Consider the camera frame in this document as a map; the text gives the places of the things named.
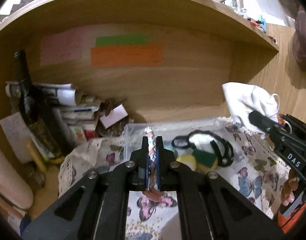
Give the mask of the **right hand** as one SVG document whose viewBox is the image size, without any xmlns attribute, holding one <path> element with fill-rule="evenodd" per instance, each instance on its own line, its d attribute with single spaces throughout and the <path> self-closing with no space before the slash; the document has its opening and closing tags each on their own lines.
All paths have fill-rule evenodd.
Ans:
<svg viewBox="0 0 306 240">
<path fill-rule="evenodd" d="M 284 183 L 284 187 L 281 191 L 281 203 L 283 206 L 287 206 L 289 203 L 294 202 L 294 191 L 298 188 L 297 174 L 295 170 L 290 169 L 288 179 Z"/>
</svg>

